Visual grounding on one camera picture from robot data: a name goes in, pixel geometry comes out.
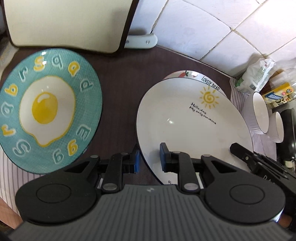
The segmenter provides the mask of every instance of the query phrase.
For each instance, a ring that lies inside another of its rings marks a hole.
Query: plastic bag
[[[286,69],[269,80],[271,89],[275,89],[286,82],[291,86],[296,85],[296,69]]]
[[[296,58],[290,60],[281,60],[276,62],[275,69],[279,73],[287,70],[287,69],[295,69],[296,68]]]
[[[250,65],[243,76],[236,81],[235,88],[248,94],[261,91],[270,76],[275,73],[276,70],[273,68],[275,64],[270,58],[259,59],[255,64]]]

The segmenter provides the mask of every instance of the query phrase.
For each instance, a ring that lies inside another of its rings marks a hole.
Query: teal plate
[[[81,55],[46,49],[9,74],[0,91],[0,144],[21,169],[45,174],[75,161],[102,114],[99,78]]]

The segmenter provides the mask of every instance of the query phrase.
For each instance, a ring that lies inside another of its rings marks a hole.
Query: wooden surface
[[[0,198],[0,220],[13,229],[17,228],[22,223],[21,217],[16,214],[2,198]]]
[[[1,86],[12,69],[40,48],[20,49],[4,70]],[[178,70],[194,70],[216,82],[230,99],[229,78],[215,69],[171,51],[154,47],[149,50],[124,49],[116,57],[79,52],[94,67],[103,91],[103,112],[99,128],[81,158],[132,151],[136,144],[135,117],[142,96],[164,77]],[[137,175],[125,174],[128,184],[159,184],[141,161]]]

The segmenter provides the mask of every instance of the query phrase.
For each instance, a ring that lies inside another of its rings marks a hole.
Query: white tile
[[[231,28],[236,28],[258,7],[256,0],[184,0],[208,12]]]
[[[131,23],[131,34],[149,34],[167,0],[140,0]]]
[[[268,57],[273,59],[275,62],[296,58],[296,39],[293,39],[291,42],[287,43],[285,46],[281,47]]]
[[[201,61],[232,77],[244,72],[262,55],[246,40],[231,32]]]
[[[205,11],[182,0],[169,0],[153,33],[158,44],[201,59],[230,28]]]
[[[236,30],[268,55],[296,37],[295,9],[295,0],[268,0]]]

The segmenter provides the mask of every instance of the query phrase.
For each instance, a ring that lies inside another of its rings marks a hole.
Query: red fruit illustration
[[[179,77],[184,77],[186,75],[186,72],[179,75]]]

